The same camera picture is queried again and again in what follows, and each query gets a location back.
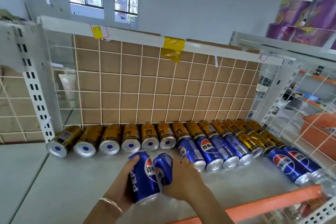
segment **person's right hand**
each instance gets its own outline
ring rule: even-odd
[[[201,174],[195,169],[193,162],[187,158],[183,158],[182,162],[178,157],[173,158],[173,181],[163,187],[163,194],[189,203],[204,186]]]

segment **bracelet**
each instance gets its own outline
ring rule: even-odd
[[[123,214],[123,211],[121,210],[121,208],[116,203],[114,203],[112,200],[109,200],[109,199],[107,199],[105,197],[102,197],[99,200],[102,200],[102,201],[105,201],[105,202],[107,202],[107,203],[109,203],[111,205],[114,205],[120,211],[121,215]]]

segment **pepsi can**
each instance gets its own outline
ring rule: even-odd
[[[205,135],[197,137],[194,141],[205,160],[207,171],[217,171],[223,166],[222,156]]]
[[[182,158],[187,157],[189,161],[193,162],[195,168],[202,172],[205,168],[205,161],[191,137],[183,137],[178,142],[178,149]]]
[[[235,167],[238,164],[238,156],[230,149],[229,145],[220,135],[214,135],[210,138],[210,142],[219,152],[224,160],[223,167],[231,168]]]
[[[310,172],[282,149],[274,149],[268,154],[268,158],[280,169],[292,182],[305,184],[309,180]]]
[[[153,160],[153,166],[159,183],[169,185],[173,181],[173,159],[166,153],[160,153]]]
[[[233,152],[238,156],[238,165],[246,166],[251,163],[253,158],[252,154],[231,132],[224,135],[223,138]]]
[[[139,155],[140,159],[130,171],[133,203],[144,205],[155,200],[159,196],[159,185],[156,180],[152,160],[145,151],[138,151],[128,157],[134,158]]]
[[[301,151],[292,146],[287,146],[284,148],[284,151],[287,151],[293,158],[299,161],[306,170],[311,172],[310,177],[315,180],[319,179],[323,175],[322,167],[304,155]]]

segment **hand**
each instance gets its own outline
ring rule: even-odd
[[[116,203],[125,213],[133,205],[131,191],[127,185],[129,172],[138,162],[139,155],[130,159],[120,171],[114,182],[111,184],[104,197]]]
[[[173,158],[173,182],[163,187],[163,194],[190,204],[204,186],[206,187],[201,174],[195,169],[193,162],[187,158],[183,158],[182,162],[178,157]]]

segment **person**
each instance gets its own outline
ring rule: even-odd
[[[127,180],[129,172],[138,162],[139,156],[130,159],[122,168],[103,198],[93,207],[84,224],[114,224],[132,205]],[[173,158],[173,181],[163,187],[163,194],[186,201],[203,224],[233,224],[234,222],[220,206],[211,190],[204,184],[194,163],[187,158]]]

